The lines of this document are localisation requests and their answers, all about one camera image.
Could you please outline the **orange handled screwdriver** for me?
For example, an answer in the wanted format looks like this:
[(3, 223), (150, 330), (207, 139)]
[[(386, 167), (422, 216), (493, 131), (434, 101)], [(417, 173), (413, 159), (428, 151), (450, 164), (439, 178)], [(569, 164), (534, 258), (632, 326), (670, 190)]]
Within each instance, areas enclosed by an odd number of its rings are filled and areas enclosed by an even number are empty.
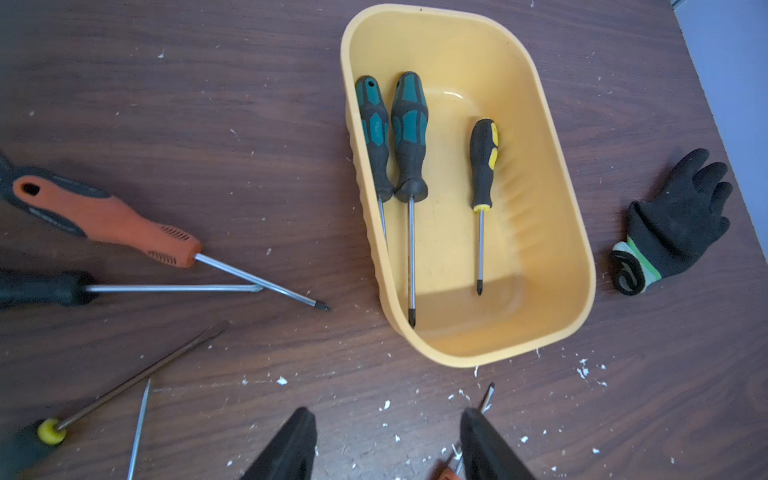
[(465, 457), (465, 443), (470, 447), (475, 443), (476, 431), (482, 428), (482, 418), (490, 406), (491, 399), (495, 392), (495, 383), (491, 382), (485, 393), (485, 396), (478, 409), (468, 409), (462, 417), (462, 426), (460, 427), (460, 440), (455, 445), (453, 456), (447, 461), (437, 479), (449, 480), (459, 479), (459, 473), (463, 466)]

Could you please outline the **green black screwdriver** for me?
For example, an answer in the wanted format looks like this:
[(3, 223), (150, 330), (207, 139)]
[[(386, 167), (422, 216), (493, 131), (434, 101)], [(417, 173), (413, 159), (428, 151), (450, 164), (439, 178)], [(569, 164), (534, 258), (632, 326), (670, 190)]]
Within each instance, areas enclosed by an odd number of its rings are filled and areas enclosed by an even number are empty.
[(428, 196), (422, 170), (426, 156), (429, 111), (421, 78), (406, 71), (398, 78), (391, 112), (394, 151), (399, 170), (395, 196), (408, 211), (408, 322), (416, 326), (415, 204)]
[(387, 173), (390, 153), (389, 114), (379, 84), (374, 77), (361, 76), (355, 83), (355, 90), (383, 234), (385, 241), (388, 241), (383, 204), (389, 201), (394, 193), (394, 186)]

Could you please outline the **yellow plastic storage box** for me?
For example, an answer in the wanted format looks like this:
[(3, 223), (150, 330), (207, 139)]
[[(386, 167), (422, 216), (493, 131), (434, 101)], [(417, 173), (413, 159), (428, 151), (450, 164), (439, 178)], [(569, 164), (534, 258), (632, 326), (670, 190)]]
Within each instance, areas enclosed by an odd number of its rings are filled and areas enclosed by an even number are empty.
[[(341, 40), (346, 126), (380, 303), (420, 354), (449, 367), (505, 360), (567, 338), (587, 319), (594, 258), (536, 65), (502, 24), (454, 10), (379, 4)], [(416, 326), (408, 322), (407, 204), (383, 204), (387, 239), (355, 83), (374, 77), (391, 103), (398, 77), (416, 72), (429, 109), (415, 204)], [(492, 119), (498, 158), (485, 212), (484, 285), (476, 290), (478, 215), (470, 138)]]

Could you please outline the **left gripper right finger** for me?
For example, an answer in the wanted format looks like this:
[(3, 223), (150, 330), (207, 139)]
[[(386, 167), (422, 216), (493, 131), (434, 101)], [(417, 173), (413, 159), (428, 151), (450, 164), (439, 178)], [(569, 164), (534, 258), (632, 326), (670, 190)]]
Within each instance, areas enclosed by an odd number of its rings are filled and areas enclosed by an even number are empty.
[(485, 416), (481, 422), (482, 428), (476, 431), (473, 446), (465, 443), (463, 465), (466, 477), (469, 480), (533, 480), (533, 474)]

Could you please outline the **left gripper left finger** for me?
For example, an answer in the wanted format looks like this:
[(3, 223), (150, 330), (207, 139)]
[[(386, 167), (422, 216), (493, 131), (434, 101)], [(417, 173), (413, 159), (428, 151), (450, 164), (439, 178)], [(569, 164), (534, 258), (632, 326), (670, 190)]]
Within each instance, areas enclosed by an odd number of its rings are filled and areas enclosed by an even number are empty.
[(299, 407), (241, 479), (309, 480), (316, 445), (316, 417), (306, 407)]

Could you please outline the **black yellow grip screwdriver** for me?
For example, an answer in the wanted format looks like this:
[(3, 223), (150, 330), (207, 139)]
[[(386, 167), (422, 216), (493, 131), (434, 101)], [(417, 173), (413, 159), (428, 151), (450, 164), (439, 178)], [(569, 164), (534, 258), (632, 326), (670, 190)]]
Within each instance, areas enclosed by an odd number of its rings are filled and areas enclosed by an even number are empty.
[(477, 281), (476, 290), (483, 293), (485, 212), (492, 208), (491, 187), (498, 158), (499, 134), (490, 118), (478, 120), (472, 130), (469, 146), (472, 170), (472, 209), (478, 215)]

